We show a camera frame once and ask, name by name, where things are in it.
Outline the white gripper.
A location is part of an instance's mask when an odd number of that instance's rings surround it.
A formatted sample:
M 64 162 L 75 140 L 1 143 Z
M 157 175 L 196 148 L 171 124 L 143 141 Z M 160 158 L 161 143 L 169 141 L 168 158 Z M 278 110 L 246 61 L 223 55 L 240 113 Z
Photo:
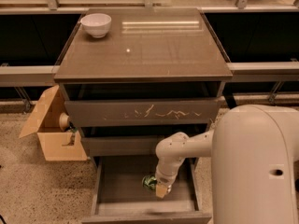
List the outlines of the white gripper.
M 156 168 L 155 177 L 157 181 L 161 184 L 156 185 L 156 196 L 158 198 L 163 198 L 166 193 L 171 192 L 172 185 L 175 183 L 178 172 L 170 170 L 169 172 L 163 171 L 159 167 Z

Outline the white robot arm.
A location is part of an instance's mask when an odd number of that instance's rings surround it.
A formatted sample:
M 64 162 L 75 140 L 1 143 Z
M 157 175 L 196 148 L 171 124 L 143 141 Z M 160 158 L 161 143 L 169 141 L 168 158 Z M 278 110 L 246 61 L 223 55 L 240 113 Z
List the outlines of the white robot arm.
M 160 198 L 169 193 L 185 159 L 209 156 L 214 224 L 298 224 L 298 110 L 241 105 L 225 113 L 209 132 L 165 138 L 156 155 Z

